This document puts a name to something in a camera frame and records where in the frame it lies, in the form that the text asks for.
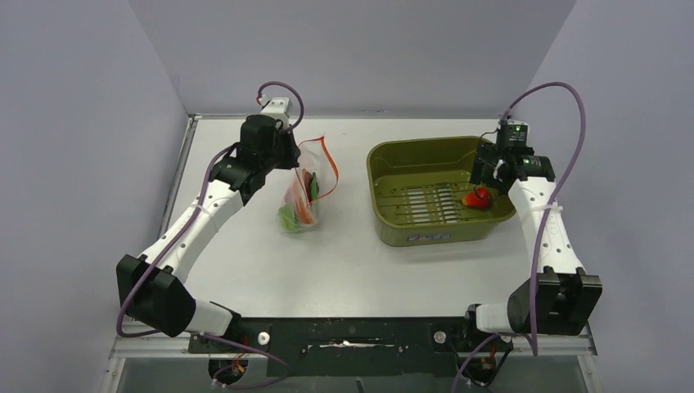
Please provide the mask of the small red toy piece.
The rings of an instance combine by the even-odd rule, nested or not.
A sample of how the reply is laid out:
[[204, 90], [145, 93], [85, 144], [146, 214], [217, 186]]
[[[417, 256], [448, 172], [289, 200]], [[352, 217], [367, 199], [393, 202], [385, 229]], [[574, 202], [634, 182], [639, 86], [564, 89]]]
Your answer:
[[474, 187], [462, 198], [462, 205], [472, 209], [488, 209], [492, 203], [492, 193], [484, 187]]

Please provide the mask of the clear zip top bag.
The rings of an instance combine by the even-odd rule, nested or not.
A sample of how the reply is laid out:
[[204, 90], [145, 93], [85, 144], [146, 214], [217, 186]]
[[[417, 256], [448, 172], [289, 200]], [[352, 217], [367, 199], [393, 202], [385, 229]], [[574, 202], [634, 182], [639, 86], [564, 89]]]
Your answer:
[[302, 141], [299, 166], [277, 210], [278, 222], [287, 233], [302, 233], [318, 225], [321, 202], [337, 187], [340, 172], [325, 136]]

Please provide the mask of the olive green plastic tub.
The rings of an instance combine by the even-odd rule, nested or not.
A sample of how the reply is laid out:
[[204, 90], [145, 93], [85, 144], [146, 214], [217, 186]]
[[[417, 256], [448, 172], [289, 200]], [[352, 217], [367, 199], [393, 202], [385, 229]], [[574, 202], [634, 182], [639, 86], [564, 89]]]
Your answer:
[[486, 238], [516, 210], [507, 196], [488, 209], [462, 205], [479, 138], [461, 136], [383, 142], [367, 155], [376, 234], [388, 246], [424, 246]]

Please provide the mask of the green toy starfruit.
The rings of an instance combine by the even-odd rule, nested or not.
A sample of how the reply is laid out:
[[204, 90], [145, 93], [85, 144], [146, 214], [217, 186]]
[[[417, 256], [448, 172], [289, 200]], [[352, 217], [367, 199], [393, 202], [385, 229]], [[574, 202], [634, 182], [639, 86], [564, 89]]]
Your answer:
[[285, 204], [277, 211], [277, 217], [282, 229], [287, 233], [297, 233], [302, 230], [302, 222], [293, 205]]

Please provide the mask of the green toy chili pepper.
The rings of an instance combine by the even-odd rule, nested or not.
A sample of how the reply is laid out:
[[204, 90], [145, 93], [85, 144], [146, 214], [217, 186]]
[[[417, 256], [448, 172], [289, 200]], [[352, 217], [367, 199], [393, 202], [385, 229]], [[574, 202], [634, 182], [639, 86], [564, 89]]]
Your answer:
[[315, 201], [318, 198], [319, 185], [318, 185], [318, 176], [316, 173], [311, 173], [308, 175], [307, 193], [308, 193], [308, 199], [309, 199], [310, 203], [312, 203], [313, 201]]

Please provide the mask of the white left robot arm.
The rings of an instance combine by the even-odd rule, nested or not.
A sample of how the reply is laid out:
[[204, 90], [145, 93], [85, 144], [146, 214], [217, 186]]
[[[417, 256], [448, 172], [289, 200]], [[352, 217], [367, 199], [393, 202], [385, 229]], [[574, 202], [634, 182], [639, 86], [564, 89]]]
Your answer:
[[187, 277], [219, 229], [249, 202], [267, 175], [296, 168], [299, 157], [287, 120], [279, 115], [248, 116], [239, 141], [211, 159], [198, 195], [178, 220], [140, 255], [125, 255], [117, 264], [117, 333], [128, 335], [123, 330], [127, 316], [149, 326], [150, 334], [228, 333], [239, 314], [195, 299], [185, 287]]

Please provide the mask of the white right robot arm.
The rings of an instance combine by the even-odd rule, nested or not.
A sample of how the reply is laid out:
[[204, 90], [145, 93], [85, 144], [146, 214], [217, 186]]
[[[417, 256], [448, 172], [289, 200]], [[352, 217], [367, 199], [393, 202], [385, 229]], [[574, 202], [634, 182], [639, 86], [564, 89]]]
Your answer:
[[602, 281], [586, 273], [575, 254], [554, 192], [558, 182], [546, 156], [527, 144], [525, 122], [503, 120], [495, 142], [480, 142], [471, 182], [506, 196], [520, 217], [532, 278], [506, 301], [474, 305], [460, 327], [468, 348], [483, 348], [493, 333], [577, 336], [602, 294]]

